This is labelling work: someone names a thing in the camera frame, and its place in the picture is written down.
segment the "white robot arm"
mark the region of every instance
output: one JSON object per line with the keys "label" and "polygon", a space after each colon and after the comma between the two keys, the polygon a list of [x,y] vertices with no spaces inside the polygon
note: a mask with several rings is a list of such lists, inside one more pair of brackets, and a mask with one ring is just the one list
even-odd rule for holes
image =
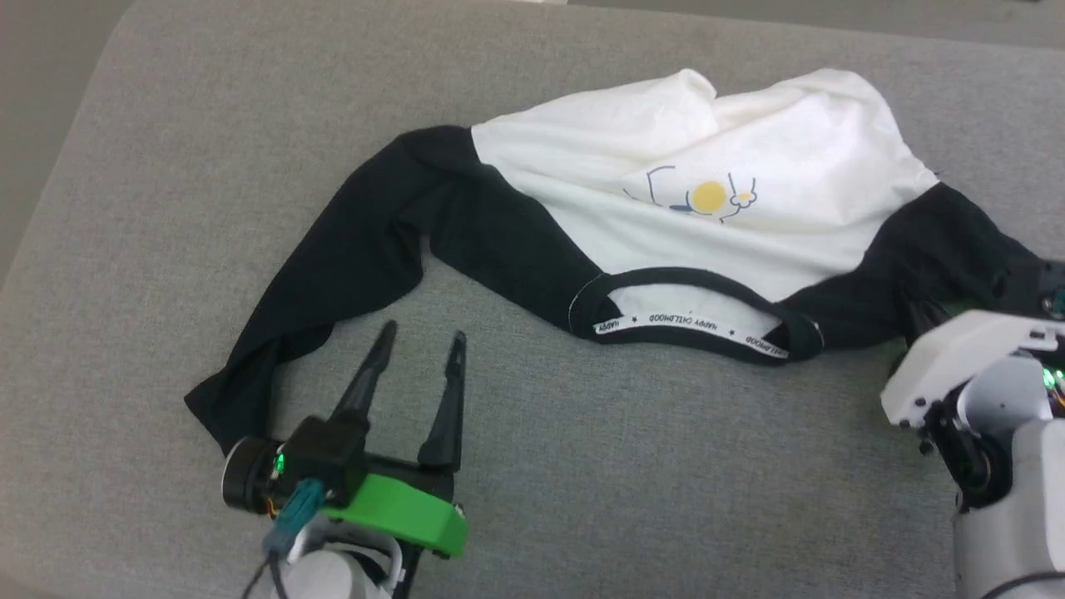
{"label": "white robot arm", "polygon": [[1065,597],[1065,323],[969,311],[913,344],[881,401],[934,443],[960,487],[958,599]]}

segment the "raglan shirt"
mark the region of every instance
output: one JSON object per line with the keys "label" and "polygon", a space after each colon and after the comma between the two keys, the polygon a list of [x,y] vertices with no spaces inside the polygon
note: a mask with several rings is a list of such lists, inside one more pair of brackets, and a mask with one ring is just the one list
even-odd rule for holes
{"label": "raglan shirt", "polygon": [[692,70],[398,136],[360,166],[185,401],[224,452],[279,363],[433,255],[558,328],[769,366],[900,335],[900,291],[994,302],[1030,255],[913,156],[881,95],[819,70],[718,97]]}

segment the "black cable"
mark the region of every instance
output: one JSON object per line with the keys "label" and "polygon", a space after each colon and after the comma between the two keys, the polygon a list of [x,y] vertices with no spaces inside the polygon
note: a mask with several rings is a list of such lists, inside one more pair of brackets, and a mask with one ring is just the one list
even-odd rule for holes
{"label": "black cable", "polygon": [[248,597],[251,597],[251,589],[255,588],[256,583],[259,582],[259,579],[263,578],[263,570],[266,569],[267,563],[268,560],[263,560],[263,563],[259,564],[259,568],[256,569],[256,573],[255,576],[251,577],[251,581],[248,582],[248,585],[244,587],[244,593],[241,594],[241,599],[248,599]]}
{"label": "black cable", "polygon": [[281,580],[281,558],[276,551],[271,551],[266,557],[269,564],[269,578],[274,579],[274,589],[277,590],[278,599],[289,599],[289,593],[284,589],[284,581]]}
{"label": "black cable", "polygon": [[1047,582],[1051,580],[1065,581],[1065,572],[1037,572],[1026,577],[1015,578],[1007,583],[996,586],[990,593],[984,595],[984,599],[995,599],[996,597],[1001,597],[1022,585],[1035,582]]}

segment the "yellow circle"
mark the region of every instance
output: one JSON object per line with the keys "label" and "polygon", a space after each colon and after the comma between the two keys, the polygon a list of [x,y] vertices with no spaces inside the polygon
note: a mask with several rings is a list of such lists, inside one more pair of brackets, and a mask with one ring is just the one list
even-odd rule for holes
{"label": "yellow circle", "polygon": [[706,181],[691,194],[691,208],[695,212],[717,212],[724,205],[725,188],[717,181]]}

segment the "floor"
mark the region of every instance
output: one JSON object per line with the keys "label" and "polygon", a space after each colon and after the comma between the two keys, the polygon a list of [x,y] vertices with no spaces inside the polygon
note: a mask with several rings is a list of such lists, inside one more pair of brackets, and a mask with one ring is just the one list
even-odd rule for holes
{"label": "floor", "polygon": [[[96,60],[133,0],[0,0],[0,284]],[[449,0],[491,1],[491,0]],[[564,4],[567,0],[526,0]],[[570,0],[1065,48],[1065,0]]]}

